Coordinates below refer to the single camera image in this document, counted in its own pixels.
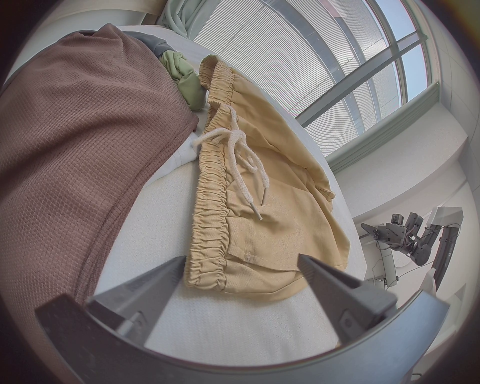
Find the blue sky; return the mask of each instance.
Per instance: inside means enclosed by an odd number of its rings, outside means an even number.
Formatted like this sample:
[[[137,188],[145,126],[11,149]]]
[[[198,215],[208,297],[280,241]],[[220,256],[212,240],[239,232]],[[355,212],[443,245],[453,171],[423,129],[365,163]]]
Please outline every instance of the blue sky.
[[[397,40],[415,31],[407,11],[400,0],[377,0]],[[427,87],[427,73],[421,46],[403,55],[403,66],[407,79],[408,99],[413,99]]]

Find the gray curtain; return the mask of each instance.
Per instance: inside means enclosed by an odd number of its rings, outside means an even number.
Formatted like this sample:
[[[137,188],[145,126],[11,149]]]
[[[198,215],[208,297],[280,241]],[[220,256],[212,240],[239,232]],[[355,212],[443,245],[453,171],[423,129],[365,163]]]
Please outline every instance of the gray curtain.
[[[157,24],[195,39],[220,0],[168,0]]]

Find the green garment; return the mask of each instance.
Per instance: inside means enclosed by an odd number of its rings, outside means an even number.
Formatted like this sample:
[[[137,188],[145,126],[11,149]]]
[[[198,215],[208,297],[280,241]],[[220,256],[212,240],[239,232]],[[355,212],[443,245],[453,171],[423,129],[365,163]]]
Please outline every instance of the green garment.
[[[168,50],[163,53],[160,61],[170,73],[190,109],[202,109],[205,106],[206,89],[200,84],[198,75],[184,55]]]

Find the brown waffle-textured cloth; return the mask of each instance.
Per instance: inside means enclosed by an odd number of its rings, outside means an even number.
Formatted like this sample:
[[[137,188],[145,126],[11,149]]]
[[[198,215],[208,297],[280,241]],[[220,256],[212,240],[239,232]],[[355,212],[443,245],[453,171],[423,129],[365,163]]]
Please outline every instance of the brown waffle-textured cloth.
[[[14,76],[0,96],[0,293],[70,381],[34,309],[93,294],[142,186],[198,118],[147,46],[111,24],[62,38]]]

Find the white drawstring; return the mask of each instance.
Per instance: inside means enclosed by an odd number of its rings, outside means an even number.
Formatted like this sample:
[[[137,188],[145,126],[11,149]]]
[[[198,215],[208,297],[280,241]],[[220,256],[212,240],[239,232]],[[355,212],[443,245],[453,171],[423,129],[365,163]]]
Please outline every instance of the white drawstring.
[[[214,143],[219,143],[222,141],[224,138],[228,137],[228,159],[230,161],[230,168],[232,170],[233,174],[233,179],[237,182],[238,187],[240,188],[240,191],[242,192],[243,196],[245,197],[245,200],[250,204],[252,207],[253,211],[257,215],[259,220],[262,220],[262,216],[257,210],[257,207],[255,206],[255,203],[253,202],[253,197],[248,191],[248,188],[243,181],[243,178],[237,168],[237,160],[242,163],[245,168],[248,169],[251,173],[255,173],[256,171],[260,171],[260,176],[262,178],[262,184],[264,186],[264,195],[262,198],[262,205],[265,204],[265,198],[266,198],[266,193],[267,189],[270,186],[270,180],[267,176],[267,173],[265,172],[264,165],[262,164],[262,161],[259,159],[259,157],[255,154],[254,151],[252,151],[248,145],[247,145],[247,135],[245,132],[243,132],[238,124],[237,124],[237,113],[235,109],[233,109],[232,106],[224,104],[230,109],[231,112],[231,126],[232,129],[229,130],[227,128],[215,128],[209,133],[206,133],[202,136],[200,136],[198,139],[196,139],[193,142],[193,145],[199,145],[200,143],[212,139],[212,142]],[[241,148],[245,150],[247,153],[247,160],[245,160],[238,149],[235,149],[235,146],[239,144]]]

